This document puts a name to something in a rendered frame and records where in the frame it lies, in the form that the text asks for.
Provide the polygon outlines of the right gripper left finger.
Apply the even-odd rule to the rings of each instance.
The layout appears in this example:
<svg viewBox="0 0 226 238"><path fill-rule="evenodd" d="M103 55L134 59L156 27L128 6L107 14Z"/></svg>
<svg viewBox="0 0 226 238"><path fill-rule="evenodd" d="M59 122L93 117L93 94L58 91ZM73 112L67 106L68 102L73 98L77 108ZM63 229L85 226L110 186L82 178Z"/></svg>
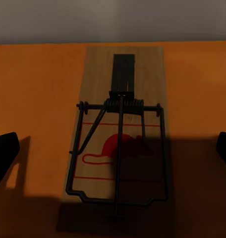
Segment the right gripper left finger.
<svg viewBox="0 0 226 238"><path fill-rule="evenodd" d="M15 132L0 136L0 181L20 151L19 140Z"/></svg>

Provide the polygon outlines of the mousetrap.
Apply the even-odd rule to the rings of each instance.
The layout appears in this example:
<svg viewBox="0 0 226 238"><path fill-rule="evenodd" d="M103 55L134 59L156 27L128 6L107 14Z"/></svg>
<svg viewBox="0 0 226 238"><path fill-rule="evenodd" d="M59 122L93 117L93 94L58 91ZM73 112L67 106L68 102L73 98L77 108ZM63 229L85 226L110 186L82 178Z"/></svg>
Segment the mousetrap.
<svg viewBox="0 0 226 238"><path fill-rule="evenodd" d="M56 232L177 238L163 46L88 46Z"/></svg>

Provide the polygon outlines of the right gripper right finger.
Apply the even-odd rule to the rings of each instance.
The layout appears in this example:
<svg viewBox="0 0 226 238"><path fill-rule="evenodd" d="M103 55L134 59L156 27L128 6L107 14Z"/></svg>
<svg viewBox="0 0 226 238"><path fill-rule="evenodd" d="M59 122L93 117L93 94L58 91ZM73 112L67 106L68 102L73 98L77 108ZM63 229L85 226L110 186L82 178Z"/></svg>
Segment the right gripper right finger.
<svg viewBox="0 0 226 238"><path fill-rule="evenodd" d="M226 163L226 132L222 131L219 134L216 149Z"/></svg>

